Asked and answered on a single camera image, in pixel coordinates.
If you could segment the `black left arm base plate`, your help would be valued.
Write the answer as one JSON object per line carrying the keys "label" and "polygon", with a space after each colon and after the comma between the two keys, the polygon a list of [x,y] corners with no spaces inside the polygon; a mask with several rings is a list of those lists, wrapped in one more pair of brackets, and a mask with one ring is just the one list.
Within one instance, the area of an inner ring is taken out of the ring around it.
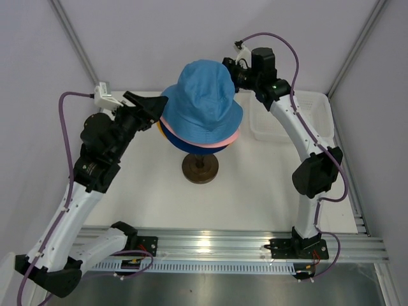
{"label": "black left arm base plate", "polygon": [[136,250],[147,251],[155,257],[158,250],[158,241],[158,237],[155,236],[138,236],[133,246]]}

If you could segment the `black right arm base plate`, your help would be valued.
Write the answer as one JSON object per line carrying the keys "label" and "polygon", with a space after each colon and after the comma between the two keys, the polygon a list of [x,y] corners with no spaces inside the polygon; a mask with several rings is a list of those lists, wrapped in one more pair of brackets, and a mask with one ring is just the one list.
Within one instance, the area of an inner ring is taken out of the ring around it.
{"label": "black right arm base plate", "polygon": [[263,246],[271,252],[272,259],[329,259],[326,241],[317,237],[316,239],[301,238],[273,238],[269,244]]}

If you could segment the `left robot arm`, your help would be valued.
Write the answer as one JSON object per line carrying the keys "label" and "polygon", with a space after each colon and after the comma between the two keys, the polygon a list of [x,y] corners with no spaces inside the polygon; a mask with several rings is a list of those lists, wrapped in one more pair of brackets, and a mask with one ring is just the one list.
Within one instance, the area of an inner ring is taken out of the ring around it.
{"label": "left robot arm", "polygon": [[82,146],[77,161],[72,160],[68,132],[63,117],[64,98],[59,99],[59,115],[69,168],[69,183],[56,213],[36,245],[15,257],[15,270],[23,276],[17,303],[27,280],[64,298],[74,291],[82,277],[109,256],[136,254],[153,258],[139,243],[138,231],[118,221],[90,244],[74,248],[84,221],[107,192],[120,170],[120,160],[140,131],[156,124],[168,102],[166,96],[142,97],[125,92],[123,101],[94,92],[92,98],[112,116],[99,112],[90,115],[80,134]]}

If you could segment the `yellow bucket hat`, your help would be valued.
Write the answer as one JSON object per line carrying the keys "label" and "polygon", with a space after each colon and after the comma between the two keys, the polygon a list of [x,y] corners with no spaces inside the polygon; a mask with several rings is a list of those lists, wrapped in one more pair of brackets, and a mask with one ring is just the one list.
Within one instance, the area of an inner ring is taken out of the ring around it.
{"label": "yellow bucket hat", "polygon": [[156,126],[157,126],[159,132],[161,133],[161,135],[162,135],[165,139],[167,139],[167,136],[166,136],[166,134],[164,133],[164,131],[163,131],[163,129],[162,129],[161,121],[158,121],[157,124],[156,124]]}

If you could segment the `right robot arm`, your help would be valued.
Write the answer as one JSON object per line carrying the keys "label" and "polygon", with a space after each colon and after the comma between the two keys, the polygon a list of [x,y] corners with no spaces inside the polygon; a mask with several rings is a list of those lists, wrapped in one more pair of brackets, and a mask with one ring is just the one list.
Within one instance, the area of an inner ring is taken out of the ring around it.
{"label": "right robot arm", "polygon": [[341,149],[322,139],[303,117],[292,86],[277,76],[271,48],[242,47],[236,59],[225,57],[222,63],[231,75],[235,90],[252,91],[280,122],[301,161],[292,174],[300,203],[291,237],[273,238],[266,249],[273,259],[328,259],[326,242],[318,228],[319,211],[340,173]]}

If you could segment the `light blue bucket hat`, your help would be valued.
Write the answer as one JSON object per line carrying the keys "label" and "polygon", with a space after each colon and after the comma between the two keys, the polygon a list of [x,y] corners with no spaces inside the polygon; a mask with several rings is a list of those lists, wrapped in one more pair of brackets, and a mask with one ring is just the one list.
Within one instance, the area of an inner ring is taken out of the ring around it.
{"label": "light blue bucket hat", "polygon": [[213,145],[238,133],[243,108],[235,101],[235,86],[220,62],[202,59],[187,64],[177,83],[162,95],[168,98],[162,122],[183,141]]}

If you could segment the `pink bucket hat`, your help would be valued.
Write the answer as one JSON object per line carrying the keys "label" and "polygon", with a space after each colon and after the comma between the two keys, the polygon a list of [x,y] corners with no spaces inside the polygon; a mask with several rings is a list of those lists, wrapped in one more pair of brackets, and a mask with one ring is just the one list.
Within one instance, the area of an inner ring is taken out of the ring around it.
{"label": "pink bucket hat", "polygon": [[174,130],[169,126],[169,124],[166,122],[166,120],[164,119],[164,117],[160,118],[161,123],[163,123],[164,127],[176,138],[178,138],[179,140],[182,140],[183,142],[186,142],[190,145],[194,145],[197,147],[202,147],[202,148],[206,148],[206,149],[214,149],[214,148],[218,148],[218,147],[223,147],[223,146],[227,146],[230,145],[231,143],[233,143],[235,140],[238,139],[239,135],[240,135],[240,130],[237,129],[230,137],[228,137],[227,139],[221,141],[221,142],[216,142],[216,143],[209,143],[209,144],[204,144],[204,143],[194,143],[194,142],[190,142],[187,141],[181,137],[179,137]]}

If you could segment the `dark blue bucket hat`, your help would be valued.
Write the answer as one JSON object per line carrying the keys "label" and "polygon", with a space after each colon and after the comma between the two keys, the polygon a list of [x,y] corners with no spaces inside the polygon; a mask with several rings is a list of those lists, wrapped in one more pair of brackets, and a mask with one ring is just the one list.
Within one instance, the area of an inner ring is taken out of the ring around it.
{"label": "dark blue bucket hat", "polygon": [[198,154],[198,155],[209,155],[209,154],[215,154],[216,152],[220,152],[222,150],[224,150],[227,146],[223,146],[223,147],[218,147],[218,148],[214,148],[214,149],[206,149],[206,148],[202,148],[202,147],[197,147],[194,145],[190,145],[186,142],[183,142],[182,140],[179,140],[178,138],[176,138],[175,136],[173,136],[163,125],[163,123],[161,123],[162,129],[164,131],[164,133],[167,136],[167,140],[176,148],[187,152],[189,154]]}

